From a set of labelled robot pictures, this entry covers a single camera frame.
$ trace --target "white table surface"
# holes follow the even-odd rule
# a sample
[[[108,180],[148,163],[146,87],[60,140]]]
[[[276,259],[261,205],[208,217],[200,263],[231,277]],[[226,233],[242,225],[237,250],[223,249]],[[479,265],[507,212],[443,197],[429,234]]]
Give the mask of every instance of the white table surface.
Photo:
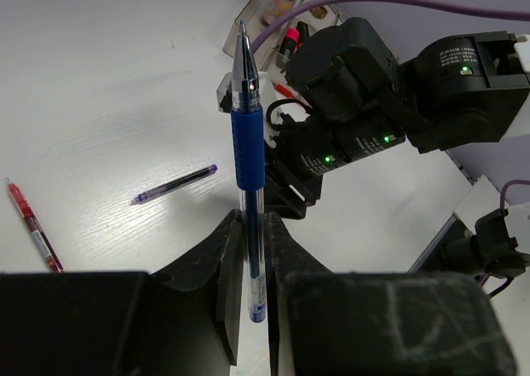
[[[22,188],[66,270],[154,272],[238,206],[215,90],[247,1],[0,0],[0,176]],[[215,176],[129,205],[212,163]],[[404,144],[326,176],[322,200],[287,226],[334,271],[406,271],[469,189],[445,153]],[[0,190],[0,271],[45,270]],[[267,374],[266,324],[243,313],[233,374]]]

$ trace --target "blue rubber grip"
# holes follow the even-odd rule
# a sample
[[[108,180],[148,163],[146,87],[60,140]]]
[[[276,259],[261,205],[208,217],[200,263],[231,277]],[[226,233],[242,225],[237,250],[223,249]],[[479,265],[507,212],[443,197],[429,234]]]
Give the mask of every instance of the blue rubber grip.
[[[257,191],[265,186],[265,145],[263,108],[253,113],[232,110],[235,176],[238,187]]]

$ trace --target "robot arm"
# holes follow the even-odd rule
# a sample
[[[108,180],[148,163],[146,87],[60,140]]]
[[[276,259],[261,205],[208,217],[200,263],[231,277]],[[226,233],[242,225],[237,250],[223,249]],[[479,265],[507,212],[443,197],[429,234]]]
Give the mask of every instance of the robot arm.
[[[152,275],[0,276],[0,374],[229,376],[239,347],[239,219],[233,210]],[[472,278],[334,274],[278,215],[265,215],[264,227],[271,375],[516,374]]]
[[[405,139],[426,153],[529,134],[529,72],[528,36],[448,36],[399,65],[363,18],[318,31],[285,73],[309,104],[307,119],[268,121],[277,131],[267,146],[266,210],[302,219],[325,173]]]

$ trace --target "pen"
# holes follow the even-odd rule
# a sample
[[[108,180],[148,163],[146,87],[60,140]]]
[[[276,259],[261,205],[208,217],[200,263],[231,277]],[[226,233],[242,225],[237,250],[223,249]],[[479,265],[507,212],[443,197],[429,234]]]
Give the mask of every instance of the pen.
[[[9,179],[7,179],[7,188],[9,189],[9,195],[12,197],[15,205],[17,205],[18,210],[20,210],[22,218],[50,270],[52,272],[64,272],[65,270],[51,247],[50,241],[46,237],[46,234],[44,234],[39,221],[36,219],[33,210],[31,210],[20,188],[11,183]]]
[[[272,87],[282,96],[287,97],[288,99],[296,99],[296,96],[285,86],[279,84],[278,82],[272,82]]]
[[[263,245],[263,187],[265,186],[265,146],[263,108],[259,102],[258,69],[250,50],[243,20],[232,69],[232,136],[239,203],[243,213],[245,262],[250,282],[248,312],[254,322],[267,314],[265,254]]]
[[[137,195],[132,200],[132,204],[138,205],[138,204],[143,204],[144,202],[147,202],[149,200],[154,200],[155,198],[158,198],[159,196],[167,194],[168,192],[178,190],[179,188],[188,186],[191,183],[195,183],[208,176],[211,176],[215,172],[217,172],[216,165],[205,167],[204,169],[200,169],[199,171],[194,171],[193,173],[190,173],[189,175],[186,175],[184,177],[181,177],[173,181],[169,181],[158,187],[151,188],[150,190],[144,191],[143,193]]]

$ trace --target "pen tip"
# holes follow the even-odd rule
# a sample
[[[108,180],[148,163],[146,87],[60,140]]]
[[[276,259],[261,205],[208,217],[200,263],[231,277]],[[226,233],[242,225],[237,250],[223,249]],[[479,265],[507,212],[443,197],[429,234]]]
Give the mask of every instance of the pen tip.
[[[239,21],[239,35],[240,36],[246,36],[247,35],[247,27],[245,26],[244,19],[241,19]]]

